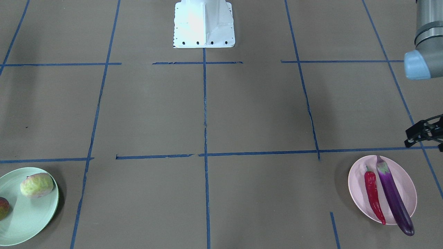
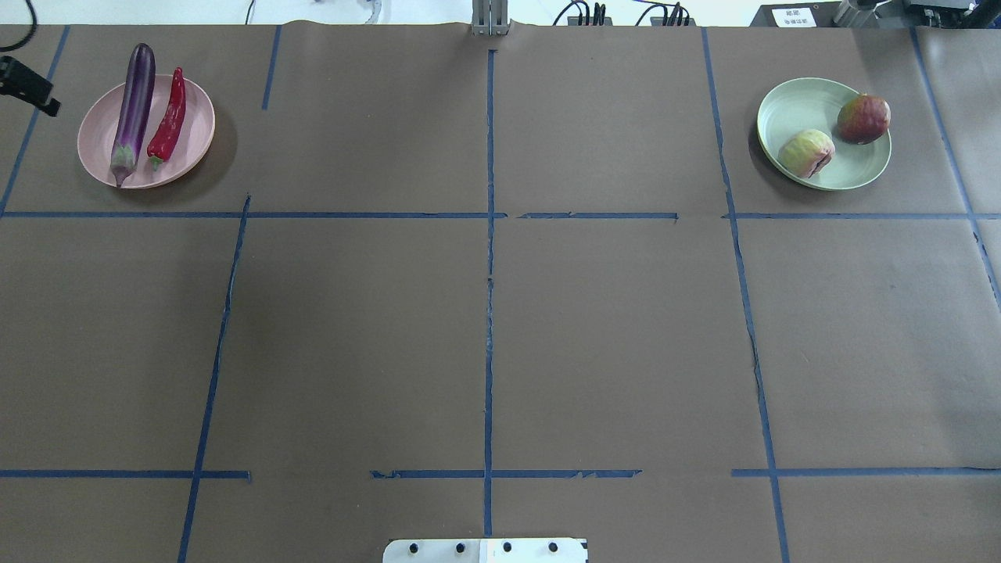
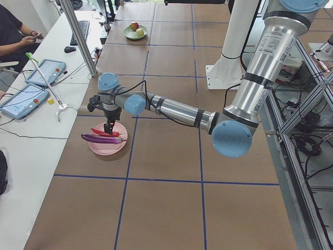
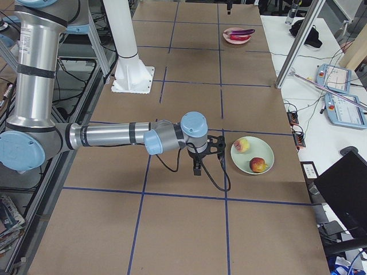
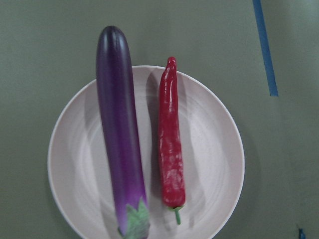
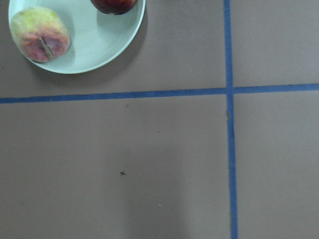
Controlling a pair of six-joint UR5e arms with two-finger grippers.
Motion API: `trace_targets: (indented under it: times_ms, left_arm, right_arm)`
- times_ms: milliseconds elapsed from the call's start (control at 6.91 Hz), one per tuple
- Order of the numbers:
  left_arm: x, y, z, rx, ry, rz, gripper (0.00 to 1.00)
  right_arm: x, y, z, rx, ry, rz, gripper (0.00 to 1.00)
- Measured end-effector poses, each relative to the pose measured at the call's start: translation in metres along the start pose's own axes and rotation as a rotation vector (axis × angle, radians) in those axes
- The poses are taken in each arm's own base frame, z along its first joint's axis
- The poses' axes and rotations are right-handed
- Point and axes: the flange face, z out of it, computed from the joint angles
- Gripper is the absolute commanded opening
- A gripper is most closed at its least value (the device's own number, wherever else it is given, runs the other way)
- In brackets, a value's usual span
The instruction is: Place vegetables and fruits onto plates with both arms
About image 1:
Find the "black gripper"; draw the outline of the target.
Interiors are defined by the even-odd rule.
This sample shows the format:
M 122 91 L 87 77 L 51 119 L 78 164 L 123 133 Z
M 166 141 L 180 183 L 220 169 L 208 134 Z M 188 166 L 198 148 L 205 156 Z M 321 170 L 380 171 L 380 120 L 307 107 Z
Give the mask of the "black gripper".
M 438 149 L 443 152 L 443 115 L 433 117 L 435 123 L 420 120 L 406 130 L 407 140 L 431 140 L 438 143 Z

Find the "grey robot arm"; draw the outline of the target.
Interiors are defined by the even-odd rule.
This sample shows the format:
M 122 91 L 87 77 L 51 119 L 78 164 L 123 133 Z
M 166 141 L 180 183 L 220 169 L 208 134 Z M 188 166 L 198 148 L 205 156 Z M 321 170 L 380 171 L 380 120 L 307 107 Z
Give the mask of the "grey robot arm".
M 405 75 L 409 80 L 429 80 L 443 75 L 443 2 L 417 0 L 415 49 L 404 55 Z M 420 120 L 406 131 L 404 144 L 410 148 L 421 141 L 442 145 L 442 115 Z

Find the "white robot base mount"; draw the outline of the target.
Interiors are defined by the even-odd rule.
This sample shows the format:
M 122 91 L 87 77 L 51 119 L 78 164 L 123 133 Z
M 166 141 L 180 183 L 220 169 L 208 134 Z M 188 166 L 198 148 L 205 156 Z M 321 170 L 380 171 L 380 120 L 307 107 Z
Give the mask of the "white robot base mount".
M 234 15 L 225 0 L 182 0 L 174 7 L 174 48 L 231 48 Z

